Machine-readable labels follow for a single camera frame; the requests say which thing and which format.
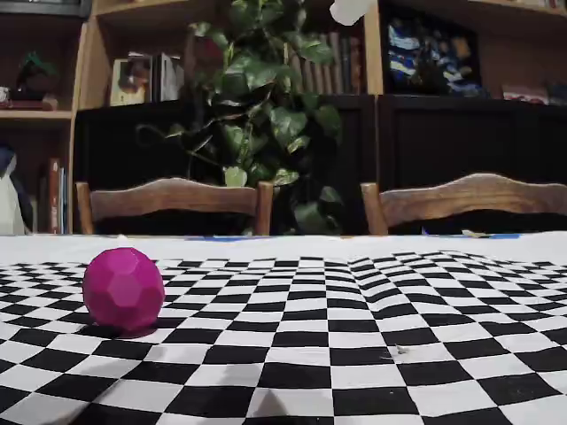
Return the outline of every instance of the wooden chair back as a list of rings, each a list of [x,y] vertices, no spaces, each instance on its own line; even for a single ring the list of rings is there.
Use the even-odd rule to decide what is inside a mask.
[[[424,189],[379,193],[376,183],[361,185],[371,235],[416,220],[442,219],[477,210],[567,215],[567,186],[518,182],[498,174],[471,174]]]
[[[254,217],[254,234],[269,235],[274,187],[260,182],[257,189],[225,188],[180,178],[160,179],[125,190],[91,192],[77,182],[82,233],[93,235],[94,222],[111,217],[135,217],[162,210],[202,213],[242,213]]]

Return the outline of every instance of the black and white checkerboard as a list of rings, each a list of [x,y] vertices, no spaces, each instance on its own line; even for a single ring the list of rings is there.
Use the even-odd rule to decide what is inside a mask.
[[[92,326],[84,265],[0,267],[0,423],[567,423],[567,267],[158,265],[166,303],[135,340]]]

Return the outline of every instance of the pink ball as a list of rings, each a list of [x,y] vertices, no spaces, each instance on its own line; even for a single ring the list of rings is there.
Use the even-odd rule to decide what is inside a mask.
[[[166,298],[158,268],[134,248],[96,256],[85,272],[82,295],[97,324],[127,332],[152,325]]]

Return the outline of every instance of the black cabinet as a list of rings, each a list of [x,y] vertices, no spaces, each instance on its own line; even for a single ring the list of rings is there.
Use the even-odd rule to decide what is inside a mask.
[[[366,234],[359,184],[376,179],[376,99],[373,96],[327,96],[322,101],[338,108],[344,130],[336,163],[329,164],[328,184],[345,201],[345,233]],[[193,117],[186,104],[176,101],[79,112],[74,180],[88,182],[92,190],[97,190],[125,189],[161,177],[184,177],[187,157],[164,143],[144,147],[136,140],[136,126],[152,124],[167,131],[179,122],[188,128]],[[163,227],[157,232],[166,234],[170,230],[171,227]]]
[[[567,183],[567,108],[452,97],[378,98],[381,189],[491,172]]]

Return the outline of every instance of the potted plant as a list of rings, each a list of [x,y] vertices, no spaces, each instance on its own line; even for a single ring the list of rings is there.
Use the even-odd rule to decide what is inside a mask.
[[[222,67],[195,75],[196,121],[174,125],[163,141],[189,155],[187,177],[227,186],[276,186],[273,233],[340,233],[339,194],[324,185],[341,142],[337,110],[299,93],[293,55],[320,64],[332,51],[304,30],[304,0],[233,0],[229,25],[190,26],[221,51]],[[139,126],[138,130],[157,129]]]

